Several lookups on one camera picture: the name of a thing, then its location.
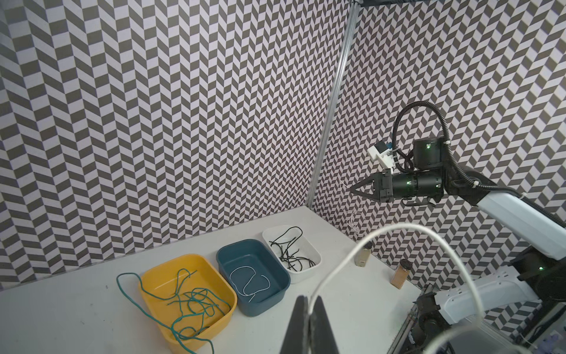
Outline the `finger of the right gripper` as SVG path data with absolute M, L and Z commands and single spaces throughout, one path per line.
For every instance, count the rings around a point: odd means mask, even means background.
M 349 189 L 349 192 L 352 193 L 354 196 L 360 196 L 364 199 L 372 200 L 372 201 L 375 201 L 375 202 L 382 202 L 382 198 L 380 196 L 379 191 L 377 191 L 377 192 L 373 191 L 371 193 L 367 193 L 367 192 L 357 190 L 357 189 L 352 187 L 352 188 Z
M 383 181 L 383 173 L 382 172 L 376 172 L 376 173 L 373 173 L 370 176 L 364 178 L 362 181 L 357 182 L 356 184 L 354 184 L 349 189 L 350 190 L 362 190 L 363 188 L 366 188 L 366 187 L 370 187 L 370 188 L 374 189 L 375 186 L 380 187 L 382 181 Z

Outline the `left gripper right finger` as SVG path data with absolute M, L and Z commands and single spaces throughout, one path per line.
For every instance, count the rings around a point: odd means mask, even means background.
M 314 309 L 310 315 L 310 352 L 339 354 L 324 301 L 320 296 L 314 302 Z

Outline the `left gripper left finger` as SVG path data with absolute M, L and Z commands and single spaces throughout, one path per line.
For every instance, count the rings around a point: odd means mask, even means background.
M 279 353 L 309 353 L 309 312 L 306 296 L 298 296 L 296 299 Z

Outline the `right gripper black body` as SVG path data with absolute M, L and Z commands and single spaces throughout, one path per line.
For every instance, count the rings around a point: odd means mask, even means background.
M 440 201 L 444 196 L 441 174 L 436 171 L 417 171 L 412 173 L 382 173 L 381 201 L 392 202 L 396 199 L 425 197 Z

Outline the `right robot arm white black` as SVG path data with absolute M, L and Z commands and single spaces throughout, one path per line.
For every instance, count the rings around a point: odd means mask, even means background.
M 403 153 L 396 136 L 401 119 L 414 108 L 430 109 L 441 124 L 442 135 L 414 140 L 413 149 Z M 368 154 L 383 169 L 350 187 L 350 193 L 380 203 L 400 200 L 405 207 L 416 206 L 415 197 L 424 198 L 422 205 L 433 206 L 446 195 L 456 196 L 529 243 L 510 264 L 474 282 L 486 310 L 515 302 L 565 301 L 564 221 L 516 189 L 497 185 L 459 165 L 446 120 L 433 103 L 408 104 L 394 121 L 391 144 L 378 142 Z

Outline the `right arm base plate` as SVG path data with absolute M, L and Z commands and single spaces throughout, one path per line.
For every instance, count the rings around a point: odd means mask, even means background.
M 431 284 L 422 289 L 387 354 L 423 353 L 434 338 L 451 328 L 440 314 L 434 298 L 437 291 Z

